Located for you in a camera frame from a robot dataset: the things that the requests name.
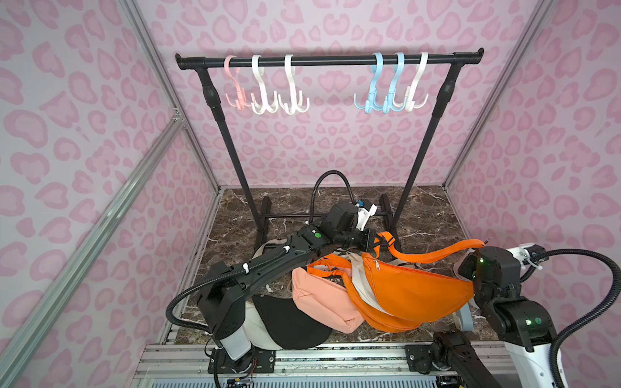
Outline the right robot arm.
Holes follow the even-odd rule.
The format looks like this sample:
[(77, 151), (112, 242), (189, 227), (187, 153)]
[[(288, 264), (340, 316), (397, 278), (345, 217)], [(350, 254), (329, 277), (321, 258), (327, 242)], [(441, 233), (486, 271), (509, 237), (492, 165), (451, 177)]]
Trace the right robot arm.
[[(556, 328), (548, 311), (521, 295), (521, 265), (513, 253), (482, 247), (470, 253), (459, 274), (472, 281), (474, 301), (504, 343), (524, 387), (567, 387), (561, 354), (550, 355)], [(471, 342), (457, 331), (437, 332), (430, 345), (429, 363), (456, 372), (467, 387), (499, 387)]]

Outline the orange sling bag front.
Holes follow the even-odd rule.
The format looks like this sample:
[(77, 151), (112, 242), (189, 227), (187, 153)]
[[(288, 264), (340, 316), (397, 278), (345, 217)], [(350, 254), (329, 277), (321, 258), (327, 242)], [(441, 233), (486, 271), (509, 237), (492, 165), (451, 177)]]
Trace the orange sling bag front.
[(379, 331), (400, 333), (419, 328), (421, 323), (399, 318), (388, 313), (375, 310), (362, 301), (352, 283), (352, 265), (345, 256), (330, 254), (308, 264), (305, 268), (308, 273), (328, 279), (345, 287), (350, 300), (372, 328)]

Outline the black sling bag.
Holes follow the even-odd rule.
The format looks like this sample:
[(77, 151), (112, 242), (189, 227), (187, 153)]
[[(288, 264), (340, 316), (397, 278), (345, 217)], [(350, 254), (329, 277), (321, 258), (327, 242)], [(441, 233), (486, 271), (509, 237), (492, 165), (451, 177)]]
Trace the black sling bag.
[(332, 334), (330, 327), (299, 310), (291, 298), (255, 295), (252, 302), (268, 334), (284, 350), (311, 349)]

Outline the cream white sling bag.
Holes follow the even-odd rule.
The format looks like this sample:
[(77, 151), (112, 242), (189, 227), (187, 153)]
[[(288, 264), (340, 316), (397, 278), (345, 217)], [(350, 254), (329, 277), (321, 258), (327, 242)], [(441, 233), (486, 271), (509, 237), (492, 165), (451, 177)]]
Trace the cream white sling bag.
[(250, 300), (245, 302), (243, 330), (251, 344), (256, 348), (268, 351), (282, 350), (282, 347), (278, 345), (268, 333), (257, 308)]

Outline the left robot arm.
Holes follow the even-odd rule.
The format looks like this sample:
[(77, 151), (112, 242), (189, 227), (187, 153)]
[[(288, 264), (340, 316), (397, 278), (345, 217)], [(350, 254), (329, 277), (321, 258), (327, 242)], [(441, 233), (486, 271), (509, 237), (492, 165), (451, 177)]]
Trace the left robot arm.
[(216, 345), (237, 361), (252, 351), (243, 330), (245, 302), (285, 273), (309, 264), (338, 248), (367, 252), (375, 233), (366, 226), (377, 212), (370, 201), (340, 201), (323, 218), (310, 221), (286, 242), (242, 264), (220, 262), (208, 273), (197, 294), (197, 307)]

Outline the white orange sling bag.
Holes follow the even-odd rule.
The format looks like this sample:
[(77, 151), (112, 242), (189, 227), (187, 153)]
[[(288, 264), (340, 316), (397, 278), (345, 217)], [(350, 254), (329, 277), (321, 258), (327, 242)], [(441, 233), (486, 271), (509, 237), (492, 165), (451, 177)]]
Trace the white orange sling bag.
[(345, 257), (352, 265), (352, 283), (354, 284), (354, 288), (356, 289), (362, 301), (370, 307), (373, 307), (375, 310), (381, 311), (386, 314), (386, 310), (384, 310), (379, 305), (378, 300), (375, 297), (374, 291), (366, 278), (365, 265), (362, 257), (352, 252), (348, 252)]

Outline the pink sling bag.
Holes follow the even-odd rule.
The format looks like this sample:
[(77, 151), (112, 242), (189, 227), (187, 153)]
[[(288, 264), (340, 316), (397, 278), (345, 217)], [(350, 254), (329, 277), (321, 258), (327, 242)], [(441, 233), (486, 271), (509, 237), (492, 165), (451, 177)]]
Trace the pink sling bag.
[(302, 268), (292, 271), (292, 281), (294, 304), (315, 321), (345, 334), (356, 331), (364, 322), (345, 287)]

